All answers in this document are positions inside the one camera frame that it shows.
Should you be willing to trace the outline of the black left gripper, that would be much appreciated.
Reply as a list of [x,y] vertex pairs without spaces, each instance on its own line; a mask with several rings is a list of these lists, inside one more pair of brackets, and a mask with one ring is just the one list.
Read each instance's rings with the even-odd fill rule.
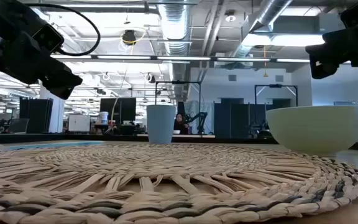
[[18,0],[0,0],[0,72],[26,84],[40,80],[63,100],[83,81],[47,55],[47,22]]

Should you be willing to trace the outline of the light blue drinking straw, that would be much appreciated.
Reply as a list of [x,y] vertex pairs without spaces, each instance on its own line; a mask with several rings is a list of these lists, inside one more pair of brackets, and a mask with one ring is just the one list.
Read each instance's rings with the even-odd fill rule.
[[95,146],[104,144],[103,141],[78,141],[78,142],[53,142],[53,143],[42,143],[42,144],[27,144],[27,145],[16,145],[16,146],[3,146],[0,145],[0,151],[17,151],[26,149],[43,149],[43,148],[57,148],[67,146]]

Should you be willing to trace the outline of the pale green ceramic bowl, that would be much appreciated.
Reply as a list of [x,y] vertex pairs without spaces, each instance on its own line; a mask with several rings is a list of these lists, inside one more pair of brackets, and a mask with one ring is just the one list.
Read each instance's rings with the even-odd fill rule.
[[334,154],[358,141],[358,106],[298,106],[268,110],[270,132],[295,152]]

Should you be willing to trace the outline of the black partition cabinet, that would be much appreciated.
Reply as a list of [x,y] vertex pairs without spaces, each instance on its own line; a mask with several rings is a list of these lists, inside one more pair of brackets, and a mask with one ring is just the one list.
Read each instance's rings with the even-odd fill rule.
[[29,120],[27,133],[49,132],[52,106],[52,99],[20,99],[19,117]]

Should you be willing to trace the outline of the white box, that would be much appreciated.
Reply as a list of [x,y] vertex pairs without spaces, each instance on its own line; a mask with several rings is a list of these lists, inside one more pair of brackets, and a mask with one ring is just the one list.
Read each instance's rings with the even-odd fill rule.
[[68,117],[69,132],[88,133],[90,131],[90,116],[71,114]]

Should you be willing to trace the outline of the black room divider screen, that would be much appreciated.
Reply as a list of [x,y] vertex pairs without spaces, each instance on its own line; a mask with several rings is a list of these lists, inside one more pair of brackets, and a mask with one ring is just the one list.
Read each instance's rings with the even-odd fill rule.
[[114,120],[116,124],[135,121],[136,103],[136,98],[102,98],[100,112],[108,112],[108,120]]

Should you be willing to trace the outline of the black round ceiling device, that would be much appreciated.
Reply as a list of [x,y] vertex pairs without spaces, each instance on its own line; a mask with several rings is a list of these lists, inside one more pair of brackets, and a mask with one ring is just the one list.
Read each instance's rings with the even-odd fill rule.
[[135,45],[137,39],[135,36],[135,30],[125,30],[122,35],[122,43],[125,45]]

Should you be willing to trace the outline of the blue plastic cup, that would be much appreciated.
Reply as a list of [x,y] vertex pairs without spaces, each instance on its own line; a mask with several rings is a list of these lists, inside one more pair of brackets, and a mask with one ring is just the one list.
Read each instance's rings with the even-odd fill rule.
[[170,144],[174,130],[175,107],[148,105],[147,133],[151,144]]

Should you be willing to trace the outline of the long ceiling light strip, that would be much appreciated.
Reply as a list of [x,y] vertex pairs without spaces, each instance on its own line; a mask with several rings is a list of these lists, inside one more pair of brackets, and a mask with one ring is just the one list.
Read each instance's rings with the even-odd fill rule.
[[138,55],[84,55],[67,56],[52,55],[53,58],[64,60],[108,59],[108,60],[168,60],[168,61],[212,61],[212,62],[272,62],[272,63],[309,63],[309,59],[294,58],[237,58],[237,57],[190,57],[190,56],[138,56]]

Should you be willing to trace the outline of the person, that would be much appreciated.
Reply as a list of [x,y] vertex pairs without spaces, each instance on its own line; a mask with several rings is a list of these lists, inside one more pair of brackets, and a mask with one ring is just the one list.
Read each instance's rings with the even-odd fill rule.
[[180,134],[188,134],[188,124],[185,123],[185,119],[181,113],[175,116],[174,130],[179,131]]

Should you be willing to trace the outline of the round woven straw placemat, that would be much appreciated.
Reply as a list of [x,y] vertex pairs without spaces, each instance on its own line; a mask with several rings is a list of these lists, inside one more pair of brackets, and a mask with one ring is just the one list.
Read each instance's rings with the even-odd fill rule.
[[358,169],[294,152],[200,144],[0,152],[0,224],[242,224],[357,198]]

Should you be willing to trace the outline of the black gantry frame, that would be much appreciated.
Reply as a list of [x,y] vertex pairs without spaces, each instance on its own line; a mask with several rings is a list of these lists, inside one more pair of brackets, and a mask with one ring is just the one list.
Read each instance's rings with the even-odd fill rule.
[[[197,85],[198,85],[199,100],[201,101],[201,82],[179,81],[179,80],[176,80],[176,81],[156,81],[156,82],[155,82],[155,104],[157,104],[157,87],[158,87],[158,84],[160,84],[160,83],[169,83],[169,84],[172,84],[172,85],[197,84]],[[206,117],[208,114],[201,111],[201,102],[199,102],[199,107],[198,107],[198,109],[199,109],[199,113],[196,114],[194,117],[191,117],[190,119],[188,119],[186,122],[187,122],[187,123],[191,123],[191,122],[193,122],[196,118],[198,118],[198,119],[199,119],[199,123],[198,123],[197,130],[198,130],[198,134],[202,136],[202,135],[204,134],[204,122],[205,122],[205,117]]]
[[288,91],[292,92],[291,88],[295,90],[295,92],[292,92],[295,96],[295,105],[299,106],[299,99],[298,99],[298,86],[297,85],[282,85],[282,84],[269,84],[269,85],[254,85],[254,104],[257,105],[257,97],[259,93],[262,92],[263,89],[266,87],[269,88],[286,88]]

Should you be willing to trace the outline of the black aluminium table frame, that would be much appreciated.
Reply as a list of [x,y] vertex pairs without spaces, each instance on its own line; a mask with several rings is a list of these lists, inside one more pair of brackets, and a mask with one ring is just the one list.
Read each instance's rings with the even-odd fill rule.
[[[79,140],[79,141],[134,141],[147,142],[145,136],[104,136],[87,134],[0,134],[0,144],[36,142],[36,141],[60,141],[60,140]],[[180,143],[216,143],[216,144],[278,144],[274,139],[216,139],[211,136],[198,137],[196,135],[174,135],[173,142]]]

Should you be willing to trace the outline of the slanted silver ceiling duct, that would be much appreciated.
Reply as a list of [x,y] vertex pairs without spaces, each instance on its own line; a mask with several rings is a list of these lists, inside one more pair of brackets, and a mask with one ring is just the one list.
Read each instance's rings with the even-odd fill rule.
[[231,57],[246,58],[252,48],[257,45],[256,40],[262,40],[263,36],[254,35],[253,32],[262,27],[272,30],[273,23],[293,0],[263,0],[259,10],[248,15],[241,28],[242,42],[233,51]]

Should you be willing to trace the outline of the dark partition wall panels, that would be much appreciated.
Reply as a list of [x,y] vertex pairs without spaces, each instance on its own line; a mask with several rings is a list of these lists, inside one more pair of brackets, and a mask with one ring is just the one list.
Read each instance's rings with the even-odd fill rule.
[[264,104],[223,99],[214,105],[214,135],[218,139],[269,138],[266,112],[290,106],[290,99],[273,99],[271,103]]

